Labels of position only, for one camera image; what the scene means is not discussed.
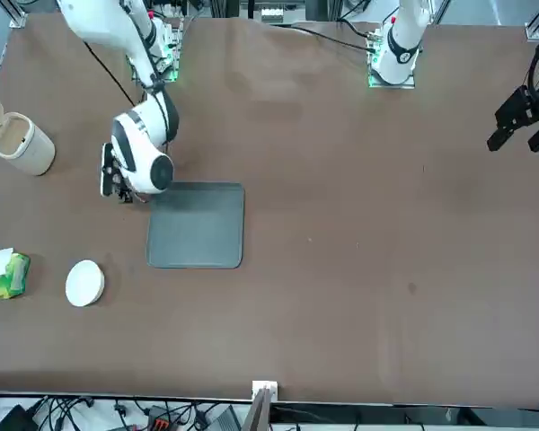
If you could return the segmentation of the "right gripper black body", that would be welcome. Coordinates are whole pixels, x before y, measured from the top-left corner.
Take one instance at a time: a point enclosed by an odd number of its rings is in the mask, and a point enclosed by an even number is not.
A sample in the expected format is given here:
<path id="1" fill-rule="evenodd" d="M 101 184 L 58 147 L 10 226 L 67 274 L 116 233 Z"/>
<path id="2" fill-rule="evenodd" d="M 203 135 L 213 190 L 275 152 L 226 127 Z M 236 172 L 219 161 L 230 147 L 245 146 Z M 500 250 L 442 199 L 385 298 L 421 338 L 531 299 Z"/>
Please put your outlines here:
<path id="1" fill-rule="evenodd" d="M 111 157 L 110 179 L 113 193 L 125 193 L 127 191 L 125 181 L 120 170 L 120 162 L 115 156 Z"/>

